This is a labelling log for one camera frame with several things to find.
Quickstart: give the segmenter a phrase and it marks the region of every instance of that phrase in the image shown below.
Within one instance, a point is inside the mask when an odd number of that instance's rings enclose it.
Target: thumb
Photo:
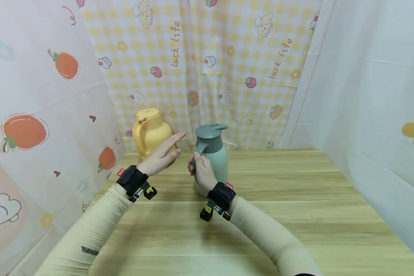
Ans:
[[[196,166],[204,166],[204,163],[202,162],[201,154],[199,154],[198,151],[195,151],[193,154],[193,158],[195,159]]]

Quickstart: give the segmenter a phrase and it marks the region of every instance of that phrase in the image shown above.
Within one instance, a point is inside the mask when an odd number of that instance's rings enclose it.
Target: red label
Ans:
[[[121,175],[123,174],[123,172],[124,172],[124,171],[125,171],[125,169],[123,169],[123,168],[122,168],[122,169],[120,169],[120,171],[118,172],[118,174],[117,174],[117,175],[118,175],[118,176],[121,176]]]

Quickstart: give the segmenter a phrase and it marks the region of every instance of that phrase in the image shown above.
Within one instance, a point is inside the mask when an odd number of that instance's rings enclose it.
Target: arm sleeve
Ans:
[[[323,276],[305,246],[288,229],[241,197],[230,222],[271,259],[281,276]]]
[[[132,202],[112,186],[63,236],[34,276],[85,276]]]

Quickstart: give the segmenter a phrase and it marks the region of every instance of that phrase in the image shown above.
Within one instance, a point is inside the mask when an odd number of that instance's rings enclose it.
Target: yellow checkered curtain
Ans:
[[[279,145],[321,0],[78,2],[128,151],[150,107],[182,149],[209,123],[230,149]]]

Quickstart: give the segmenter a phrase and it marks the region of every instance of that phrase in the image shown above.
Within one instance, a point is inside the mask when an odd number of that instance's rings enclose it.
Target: wrist-mounted camera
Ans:
[[[202,209],[199,217],[209,222],[213,216],[213,210],[221,215],[226,220],[230,220],[230,215],[227,210],[230,208],[233,198],[236,193],[233,191],[233,186],[230,183],[218,182],[207,195],[207,206]]]
[[[117,183],[120,184],[129,196],[129,200],[135,202],[144,193],[144,197],[151,200],[157,194],[154,187],[147,182],[147,174],[143,174],[136,166],[129,166],[118,178]]]

